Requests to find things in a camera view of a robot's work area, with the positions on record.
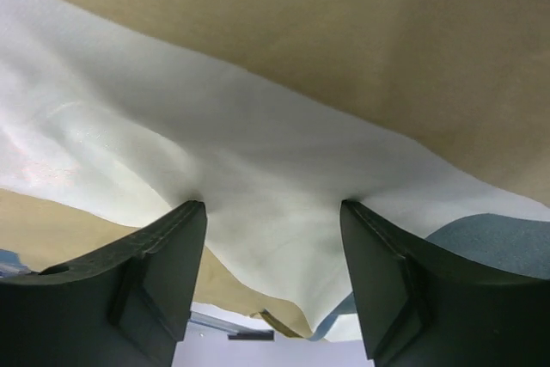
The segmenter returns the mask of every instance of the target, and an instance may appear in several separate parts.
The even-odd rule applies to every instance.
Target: wrinkled fabric
[[[0,10],[0,186],[135,227],[202,199],[212,253],[312,330],[351,292],[342,199],[423,237],[480,213],[550,220],[409,138],[232,64],[59,0]]]
[[[550,205],[548,0],[67,0]]]
[[[336,308],[331,312],[323,321],[321,321],[321,324],[319,324],[319,327],[315,330],[313,335],[308,338],[309,341],[319,341],[321,339],[324,339],[328,332],[333,328],[334,323],[338,320],[338,318],[341,315],[349,315],[349,314],[356,314],[357,308],[355,306],[355,297],[353,296],[353,293],[347,296],[342,303],[338,304]]]
[[[0,190],[0,246],[40,272],[73,260],[130,234],[124,227],[56,202]],[[212,303],[242,315],[269,309],[303,337],[311,327],[303,312],[285,300],[269,297],[240,283],[208,247],[201,257],[193,301]]]

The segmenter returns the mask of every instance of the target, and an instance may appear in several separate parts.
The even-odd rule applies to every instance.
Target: beige fabric
[[[404,133],[477,178],[550,204],[549,0],[68,1]],[[124,233],[93,225],[97,243]],[[206,301],[244,314],[265,307],[302,333],[293,304],[270,309],[211,262]]]
[[[72,260],[133,230],[65,205],[0,190],[0,246],[20,252],[21,261],[35,271]],[[269,309],[300,335],[312,335],[295,304],[242,285],[208,248],[203,252],[194,301],[244,315]]]

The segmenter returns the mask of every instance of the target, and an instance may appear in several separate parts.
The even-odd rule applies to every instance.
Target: black plastic part
[[[237,333],[228,334],[227,338],[233,341],[274,341],[275,333],[272,330],[257,333]]]
[[[340,224],[376,367],[550,365],[549,281],[452,254],[358,202]]]
[[[190,201],[83,257],[0,279],[0,365],[170,366],[205,230],[205,206]]]

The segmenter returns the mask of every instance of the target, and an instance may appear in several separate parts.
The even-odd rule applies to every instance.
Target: white fabric
[[[356,341],[363,339],[357,314],[340,315],[325,336],[327,341]]]
[[[351,291],[342,199],[421,236],[550,220],[408,138],[60,0],[0,0],[0,128],[0,187],[131,226],[203,199],[212,252],[313,329]]]

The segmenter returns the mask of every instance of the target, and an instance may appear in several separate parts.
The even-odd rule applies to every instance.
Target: blue fabric
[[[486,266],[550,279],[550,223],[480,214],[445,225],[427,241]],[[322,321],[309,340],[323,339],[339,315],[356,313],[351,294]]]
[[[28,272],[28,268],[19,260],[19,255],[0,249],[0,278],[19,275]]]

